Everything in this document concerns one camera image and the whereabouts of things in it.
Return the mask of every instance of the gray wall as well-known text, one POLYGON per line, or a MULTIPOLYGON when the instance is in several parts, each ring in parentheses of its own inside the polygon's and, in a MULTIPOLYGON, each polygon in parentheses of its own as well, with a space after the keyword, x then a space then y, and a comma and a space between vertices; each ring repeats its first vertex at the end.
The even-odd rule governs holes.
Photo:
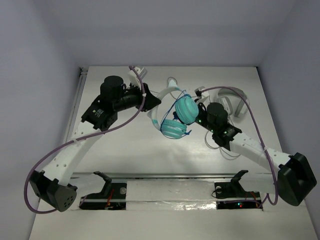
MULTIPOLYGON (((0 239, 28 239, 35 215, 23 185, 33 164, 62 140, 79 69, 37 2, 0 7, 0 239)), ((37 199, 30 194, 32 204, 37 199)))
POLYGON ((296 0, 43 0, 80 66, 258 66, 296 0))
MULTIPOLYGON (((258 71, 282 149, 305 154, 320 182, 320 1, 294 6, 258 71)), ((307 207, 320 236, 320 187, 307 207)))

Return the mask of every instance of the purple cable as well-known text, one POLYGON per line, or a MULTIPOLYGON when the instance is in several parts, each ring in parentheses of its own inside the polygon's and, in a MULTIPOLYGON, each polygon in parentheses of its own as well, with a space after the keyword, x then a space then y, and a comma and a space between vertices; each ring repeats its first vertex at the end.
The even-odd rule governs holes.
MULTIPOLYGON (((206 91, 209 91, 209 90, 213 90, 213 89, 229 89, 233 92, 235 92, 242 100, 243 102, 245 103, 245 105, 247 106, 248 110, 249 110, 249 113, 251 115, 251 118, 252 118, 252 121, 253 121, 253 124, 254 124, 254 127, 255 127, 255 130, 256 130, 256 133, 258 134, 258 137, 259 137, 259 140, 261 142, 261 146, 263 147, 263 149, 266 148, 266 145, 265 145, 265 142, 264 140, 262 139, 262 136, 261 136, 261 133, 259 131, 259 128, 258 128, 258 125, 257 125, 257 122, 256 122, 256 119, 254 117, 254 114, 249 106, 249 104, 247 103, 247 101, 244 99, 243 96, 241 96, 241 94, 239 94, 233 87, 230 87, 230 86, 214 86, 214 87, 209 87, 209 88, 206 88, 204 90, 201 91, 201 93, 203 92, 206 92, 206 91)), ((271 205, 276 205, 278 203, 278 196, 279 196, 279 193, 278 193, 278 185, 277 185, 277 177, 276 177, 276 173, 275 173, 275 169, 274 169, 274 165, 273 165, 273 162, 271 160, 271 157, 268 153, 267 150, 265 150, 265 155, 266 155, 266 158, 269 162, 269 165, 270 165, 270 170, 271 170, 271 174, 272 174, 272 179, 273 179, 273 184, 274 184, 274 192, 275 192, 275 198, 274 198, 274 202, 271 201, 270 199, 270 196, 269 196, 269 193, 266 194, 266 197, 264 198, 264 200, 262 201, 261 205, 259 206, 259 208, 262 206, 262 204, 268 199, 270 204, 271 205)), ((243 202, 256 202, 254 200, 243 200, 243 202)))
MULTIPOLYGON (((81 140, 85 140, 85 139, 88 139, 88 138, 92 138, 92 137, 95 137, 95 136, 98 136, 98 135, 103 135, 103 134, 106 134, 106 133, 110 133, 114 130, 117 130, 119 128, 122 128, 123 126, 127 125, 128 123, 130 123, 133 119, 136 118, 136 116, 141 112, 142 108, 144 107, 144 104, 145 104, 145 101, 146 101, 146 97, 144 96, 144 94, 146 93, 145 92, 145 87, 144 87, 144 84, 142 82, 142 79, 140 77, 140 75, 137 73, 137 71, 135 70, 135 68, 133 66, 129 66, 129 69, 132 70, 134 72, 134 74, 136 75, 136 77, 138 78, 139 82, 140 82, 140 85, 141 85, 141 90, 142 90, 142 103, 138 109, 138 111, 136 111, 136 113, 126 122, 120 124, 119 126, 116 126, 114 128, 111 128, 111 129, 108 129, 108 130, 105 130, 105 131, 102 131, 102 132, 97 132, 97 133, 93 133, 93 134, 89 134, 89 135, 86 135, 86 136, 82 136, 82 137, 79 137, 79 138, 76 138, 77 141, 81 141, 81 140)), ((69 146, 70 144, 74 143, 73 140, 71 141, 68 141, 60 146, 58 146, 57 148, 53 149, 51 152, 49 152, 48 154, 46 154, 43 158, 41 158, 30 170, 28 176, 26 177, 26 180, 25 180, 25 183, 24 183, 24 188, 23 188, 23 198, 24 198, 24 202, 26 204, 26 206, 28 207, 28 209, 33 212, 33 213, 36 213, 36 214, 50 214, 50 213, 53 213, 56 211, 56 209, 52 209, 52 210, 49 210, 49 211, 39 211, 37 209, 34 209, 30 202, 29 202, 29 199, 28 199, 28 183, 30 181, 30 178, 31 178, 31 175, 32 173, 34 172, 34 170, 36 170, 36 168, 44 161, 46 160, 49 156, 51 156, 52 154, 54 154, 55 152, 59 151, 60 149, 63 149, 64 147, 66 146, 69 146)))
POLYGON ((87 199, 88 195, 85 195, 83 198, 82 198, 82 201, 80 202, 79 204, 79 207, 81 207, 82 204, 84 204, 85 200, 87 199))

